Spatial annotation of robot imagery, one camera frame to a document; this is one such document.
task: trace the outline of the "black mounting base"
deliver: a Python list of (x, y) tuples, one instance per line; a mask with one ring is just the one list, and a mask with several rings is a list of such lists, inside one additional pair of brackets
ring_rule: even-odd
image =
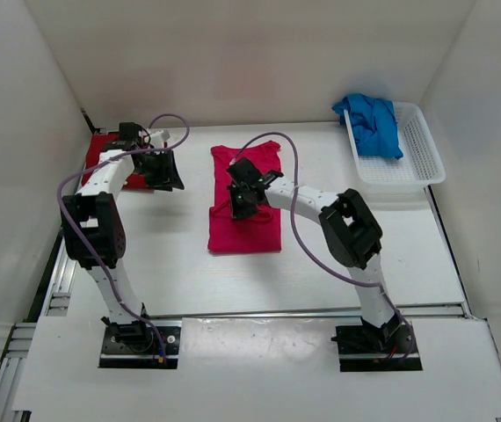
[(159, 343), (154, 338), (148, 344), (139, 347), (115, 341), (112, 331), (106, 328), (98, 367), (128, 367), (144, 369), (176, 369), (180, 350), (181, 327), (157, 326), (165, 343), (166, 363), (158, 358)]
[(401, 325), (389, 339), (384, 350), (377, 350), (362, 325), (341, 325), (332, 340), (338, 344), (340, 372), (422, 371), (415, 345), (407, 359), (401, 360), (410, 349), (409, 329)]

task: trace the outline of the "white wall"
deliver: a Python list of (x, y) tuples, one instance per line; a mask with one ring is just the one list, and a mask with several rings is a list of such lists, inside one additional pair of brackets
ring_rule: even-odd
[(58, 230), (56, 184), (80, 167), (89, 137), (23, 2), (0, 0), (0, 355)]
[(26, 0), (95, 125), (334, 120), (418, 102), (474, 0)]
[(447, 169), (439, 209), (501, 358), (501, 1), (477, 1), (423, 108)]

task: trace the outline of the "blue garment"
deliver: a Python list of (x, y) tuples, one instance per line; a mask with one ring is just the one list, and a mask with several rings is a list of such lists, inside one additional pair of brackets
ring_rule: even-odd
[(345, 110), (348, 110), (359, 156), (396, 159), (403, 156), (399, 149), (395, 108), (391, 101), (352, 94), (336, 103), (332, 110), (340, 115), (341, 125), (346, 124)]

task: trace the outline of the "white plastic laundry basket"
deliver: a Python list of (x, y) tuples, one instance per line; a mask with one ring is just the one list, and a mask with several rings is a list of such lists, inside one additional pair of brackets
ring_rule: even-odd
[(352, 134), (350, 117), (345, 111), (348, 137), (352, 145), (354, 162), (362, 182), (360, 190), (370, 196), (397, 196), (420, 192), (425, 186), (443, 182), (444, 165), (425, 116), (411, 103), (393, 102), (397, 119), (399, 148), (403, 158), (359, 156)]

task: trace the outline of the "red garment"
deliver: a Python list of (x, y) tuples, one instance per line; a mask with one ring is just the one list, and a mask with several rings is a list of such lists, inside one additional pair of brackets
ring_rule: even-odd
[[(85, 166), (87, 169), (91, 168), (93, 165), (98, 164), (98, 160), (100, 157), (100, 151), (102, 151), (102, 146), (110, 141), (113, 141), (118, 137), (118, 134), (109, 134), (109, 135), (93, 135), (91, 137), (91, 146), (86, 153), (86, 163)], [(84, 184), (89, 181), (92, 173), (85, 174), (81, 183)], [(145, 184), (145, 179), (143, 176), (139, 174), (131, 174), (127, 178), (127, 183), (124, 183), (124, 189), (150, 189)]]
[[(227, 173), (229, 162), (239, 149), (217, 146), (211, 149), (214, 156), (215, 200), (209, 208), (209, 242), (207, 248), (216, 253), (275, 252), (282, 249), (280, 210), (266, 205), (258, 206), (258, 214), (246, 220), (231, 220), (229, 190), (231, 177)], [(257, 168), (266, 173), (281, 171), (278, 151), (280, 145), (268, 141), (247, 148), (241, 156), (249, 158)]]

